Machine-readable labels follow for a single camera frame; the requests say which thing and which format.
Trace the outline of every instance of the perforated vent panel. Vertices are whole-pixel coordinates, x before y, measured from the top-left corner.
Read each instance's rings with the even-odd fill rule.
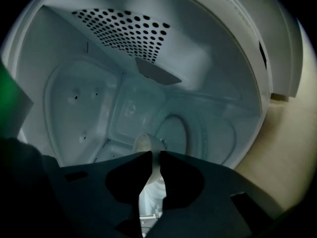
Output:
[[[114,9],[84,9],[72,13],[106,47],[155,63],[169,25],[146,15]]]
[[[107,145],[108,143],[110,143],[111,139],[107,138],[107,140],[104,142],[103,148],[105,147],[105,145]]]

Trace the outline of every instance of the beige surface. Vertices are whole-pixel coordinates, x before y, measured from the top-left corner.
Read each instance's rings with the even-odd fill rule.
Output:
[[[302,32],[304,62],[296,98],[271,100],[250,151],[236,168],[284,209],[305,194],[317,164],[317,62]]]

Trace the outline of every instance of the ventilation holes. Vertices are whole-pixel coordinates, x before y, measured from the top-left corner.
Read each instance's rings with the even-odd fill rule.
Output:
[[[167,35],[167,29],[170,28],[170,25],[147,15],[127,10],[95,8],[74,11],[72,14],[79,18],[85,27],[92,30],[105,47],[126,52],[131,57],[140,57],[152,63],[155,63],[159,50],[163,48],[163,36]]]
[[[103,148],[105,147],[105,145],[109,144],[111,141],[111,139],[107,138],[106,141],[104,142]]]

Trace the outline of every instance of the green object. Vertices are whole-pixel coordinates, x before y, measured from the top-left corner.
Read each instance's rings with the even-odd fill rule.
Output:
[[[33,103],[0,63],[0,137],[16,137]]]

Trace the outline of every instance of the rectangular slot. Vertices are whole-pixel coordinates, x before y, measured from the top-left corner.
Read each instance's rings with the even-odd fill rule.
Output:
[[[263,48],[262,48],[262,45],[261,45],[260,42],[259,42],[259,45],[260,45],[260,52],[261,52],[261,55],[262,55],[262,58],[263,58],[263,62],[265,64],[265,68],[266,68],[266,57],[265,57],[265,54],[264,54],[264,51],[263,51]]]
[[[70,181],[75,181],[84,177],[87,177],[88,174],[84,171],[80,171],[80,172],[76,172],[76,173],[72,173],[72,174],[68,174],[65,175],[66,181],[70,182]]]

